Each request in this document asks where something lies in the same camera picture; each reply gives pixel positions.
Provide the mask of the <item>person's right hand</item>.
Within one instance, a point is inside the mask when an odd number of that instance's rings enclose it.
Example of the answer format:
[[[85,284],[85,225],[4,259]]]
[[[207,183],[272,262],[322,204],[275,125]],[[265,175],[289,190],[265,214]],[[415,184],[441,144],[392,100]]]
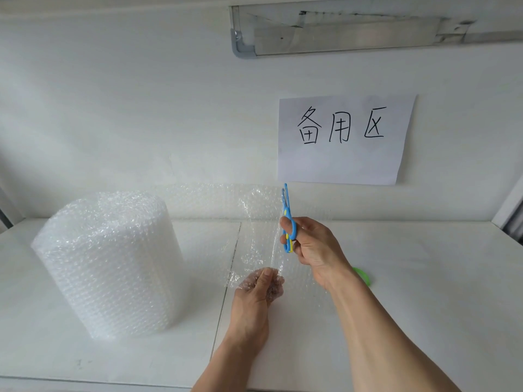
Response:
[[[357,277],[347,261],[341,246],[331,230],[317,221],[317,228],[305,230],[293,227],[286,232],[296,232],[293,251],[299,262],[311,268],[316,282],[330,290],[338,278]]]

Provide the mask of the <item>person's left hand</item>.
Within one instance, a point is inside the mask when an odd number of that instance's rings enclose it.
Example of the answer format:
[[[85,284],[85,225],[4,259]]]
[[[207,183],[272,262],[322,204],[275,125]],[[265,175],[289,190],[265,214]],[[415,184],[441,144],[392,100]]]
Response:
[[[273,279],[269,290],[258,290],[258,277],[262,269],[250,273],[236,288],[229,327],[243,329],[247,333],[254,333],[262,329],[265,324],[269,328],[268,310],[270,305],[284,293],[284,277],[273,268]]]

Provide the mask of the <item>clear bubble wrap sheet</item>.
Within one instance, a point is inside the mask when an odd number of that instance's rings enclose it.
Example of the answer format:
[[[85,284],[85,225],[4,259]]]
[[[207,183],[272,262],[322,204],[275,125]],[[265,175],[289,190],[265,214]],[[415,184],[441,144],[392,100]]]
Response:
[[[200,237],[175,228],[185,267],[194,279],[237,288],[256,269],[272,267],[285,279],[285,297],[314,307],[328,306],[327,294],[310,270],[299,270],[294,255],[279,243],[283,216],[282,188],[260,184],[185,183],[158,190],[172,219],[191,222],[238,222],[238,236],[218,227]]]

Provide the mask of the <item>person's right forearm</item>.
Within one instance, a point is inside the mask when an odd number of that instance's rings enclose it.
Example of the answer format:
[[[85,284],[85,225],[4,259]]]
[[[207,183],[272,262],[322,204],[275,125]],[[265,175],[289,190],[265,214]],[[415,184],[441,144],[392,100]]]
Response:
[[[461,392],[352,268],[325,277],[347,341],[354,392]]]

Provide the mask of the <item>person's left forearm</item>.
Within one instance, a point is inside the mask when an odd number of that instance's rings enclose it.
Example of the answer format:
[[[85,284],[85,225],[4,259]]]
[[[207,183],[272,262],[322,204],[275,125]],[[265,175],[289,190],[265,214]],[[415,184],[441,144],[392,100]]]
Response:
[[[254,333],[229,327],[190,392],[247,392],[253,363],[268,336],[267,324]]]

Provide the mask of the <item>white paper sign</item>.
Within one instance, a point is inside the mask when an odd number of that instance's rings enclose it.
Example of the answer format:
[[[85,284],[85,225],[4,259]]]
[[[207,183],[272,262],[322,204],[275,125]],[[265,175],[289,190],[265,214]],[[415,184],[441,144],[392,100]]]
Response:
[[[279,100],[284,183],[395,185],[417,95]]]

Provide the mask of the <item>clear bubble wrap roll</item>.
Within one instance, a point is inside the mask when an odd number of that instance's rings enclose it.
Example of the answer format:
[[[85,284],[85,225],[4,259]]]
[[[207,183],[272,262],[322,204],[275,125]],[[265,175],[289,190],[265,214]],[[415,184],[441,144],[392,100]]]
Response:
[[[185,315],[189,277],[156,195],[77,199],[46,221],[31,248],[95,340],[161,332]]]

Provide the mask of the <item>metal wall bracket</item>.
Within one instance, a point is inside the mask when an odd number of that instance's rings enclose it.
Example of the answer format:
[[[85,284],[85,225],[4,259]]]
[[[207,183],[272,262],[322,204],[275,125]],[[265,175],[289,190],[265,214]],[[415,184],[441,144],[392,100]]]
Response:
[[[523,43],[523,11],[445,17],[234,5],[229,13],[232,51],[240,59]]]

